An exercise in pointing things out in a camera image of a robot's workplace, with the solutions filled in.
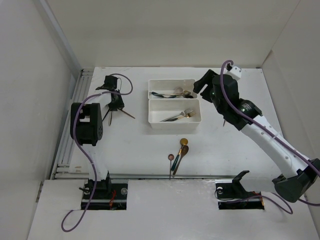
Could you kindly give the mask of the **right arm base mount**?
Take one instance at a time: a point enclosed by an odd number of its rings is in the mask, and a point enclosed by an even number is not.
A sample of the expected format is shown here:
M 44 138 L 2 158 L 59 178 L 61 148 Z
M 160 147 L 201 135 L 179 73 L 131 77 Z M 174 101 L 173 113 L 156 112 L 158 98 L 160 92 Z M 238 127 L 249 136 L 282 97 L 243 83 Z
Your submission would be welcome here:
M 218 200 L 219 210 L 264 210 L 260 192 L 246 191 L 241 184 L 242 178 L 249 173 L 244 170 L 234 178 L 223 178 L 215 181 L 214 196 Z

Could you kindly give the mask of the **copper spoon long handle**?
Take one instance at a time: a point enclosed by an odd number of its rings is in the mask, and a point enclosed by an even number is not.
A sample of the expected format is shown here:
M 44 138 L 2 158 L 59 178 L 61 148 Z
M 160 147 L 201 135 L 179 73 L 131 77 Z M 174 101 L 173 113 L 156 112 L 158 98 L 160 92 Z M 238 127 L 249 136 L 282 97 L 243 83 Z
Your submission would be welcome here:
M 123 109 L 119 109 L 122 113 L 126 114 L 127 116 L 136 119 L 133 115 L 129 114 L 128 112 L 124 111 Z

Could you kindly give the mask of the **rose gold fork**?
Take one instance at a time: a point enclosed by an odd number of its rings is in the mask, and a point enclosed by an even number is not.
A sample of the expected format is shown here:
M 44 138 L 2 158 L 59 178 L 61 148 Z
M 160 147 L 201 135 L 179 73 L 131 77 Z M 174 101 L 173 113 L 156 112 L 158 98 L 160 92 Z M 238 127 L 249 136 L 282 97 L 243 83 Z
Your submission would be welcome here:
M 182 111 L 180 114 L 170 117 L 168 119 L 165 119 L 163 122 L 174 122 L 182 118 L 190 118 L 190 117 L 191 116 L 189 112 Z

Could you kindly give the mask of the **beige ceramic spoon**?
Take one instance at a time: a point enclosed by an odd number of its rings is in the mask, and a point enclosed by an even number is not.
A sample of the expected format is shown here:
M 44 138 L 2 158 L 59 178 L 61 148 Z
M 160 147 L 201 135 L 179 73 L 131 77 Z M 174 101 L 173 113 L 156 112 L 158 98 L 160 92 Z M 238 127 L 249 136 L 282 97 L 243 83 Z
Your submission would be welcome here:
M 181 94 L 183 94 L 183 92 L 184 92 L 184 90 L 183 90 L 183 88 L 182 87 L 176 87 L 175 89 L 174 89 L 174 95 L 181 95 Z

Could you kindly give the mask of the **silver-handled black fork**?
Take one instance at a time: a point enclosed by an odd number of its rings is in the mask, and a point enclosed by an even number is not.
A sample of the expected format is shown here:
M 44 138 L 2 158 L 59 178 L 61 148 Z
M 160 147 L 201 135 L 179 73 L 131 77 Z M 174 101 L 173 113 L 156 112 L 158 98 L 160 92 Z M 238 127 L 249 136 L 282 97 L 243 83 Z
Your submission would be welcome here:
M 111 126 L 111 124 L 112 124 L 112 119 L 113 119 L 113 111 L 110 111 L 110 112 L 109 112 L 108 126 Z

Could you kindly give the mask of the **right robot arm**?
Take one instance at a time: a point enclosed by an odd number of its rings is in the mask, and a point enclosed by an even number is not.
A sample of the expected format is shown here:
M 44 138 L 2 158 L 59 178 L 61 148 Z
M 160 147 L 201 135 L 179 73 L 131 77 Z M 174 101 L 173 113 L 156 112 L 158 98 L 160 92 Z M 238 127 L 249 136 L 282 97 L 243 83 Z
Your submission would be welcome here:
M 209 69 L 193 85 L 193 92 L 214 104 L 223 119 L 254 141 L 277 165 L 281 174 L 272 180 L 275 192 L 295 203 L 320 175 L 320 160 L 295 150 L 250 100 L 240 97 L 237 73 L 217 74 Z

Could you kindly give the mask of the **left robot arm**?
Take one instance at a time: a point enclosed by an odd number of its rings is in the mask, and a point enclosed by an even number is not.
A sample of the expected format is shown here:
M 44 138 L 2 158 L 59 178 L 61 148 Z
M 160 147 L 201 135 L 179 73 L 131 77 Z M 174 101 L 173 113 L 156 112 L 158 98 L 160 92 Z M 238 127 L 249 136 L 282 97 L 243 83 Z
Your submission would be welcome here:
M 122 77 L 119 73 L 106 75 L 102 85 L 92 95 L 72 103 L 70 107 L 70 136 L 89 160 L 90 172 L 84 191 L 96 193 L 103 199 L 111 195 L 111 180 L 106 164 L 94 148 L 103 138 L 105 117 L 123 110 L 125 104 L 122 96 L 129 95 L 133 90 L 131 88 L 129 92 L 121 93 L 118 81 Z

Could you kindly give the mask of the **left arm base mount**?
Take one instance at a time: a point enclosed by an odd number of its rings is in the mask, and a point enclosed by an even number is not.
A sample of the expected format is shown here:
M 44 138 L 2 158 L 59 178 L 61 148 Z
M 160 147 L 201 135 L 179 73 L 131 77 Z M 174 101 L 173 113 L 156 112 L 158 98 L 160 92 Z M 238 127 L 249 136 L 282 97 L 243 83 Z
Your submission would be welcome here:
M 111 183 L 107 190 L 96 189 L 87 210 L 122 211 L 127 209 L 128 184 Z

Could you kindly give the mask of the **green-handled gold fork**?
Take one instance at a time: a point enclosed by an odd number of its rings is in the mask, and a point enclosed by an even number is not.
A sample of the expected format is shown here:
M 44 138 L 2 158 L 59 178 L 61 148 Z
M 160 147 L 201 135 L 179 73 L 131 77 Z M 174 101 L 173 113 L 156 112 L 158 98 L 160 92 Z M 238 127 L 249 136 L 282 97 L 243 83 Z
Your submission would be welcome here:
M 195 115 L 196 115 L 196 112 L 195 111 L 191 111 L 191 112 L 187 113 L 184 116 L 180 116 L 180 117 L 175 118 L 174 120 L 177 121 L 177 120 L 180 120 L 180 119 L 183 119 L 183 118 L 191 118 L 191 117 L 193 117 Z

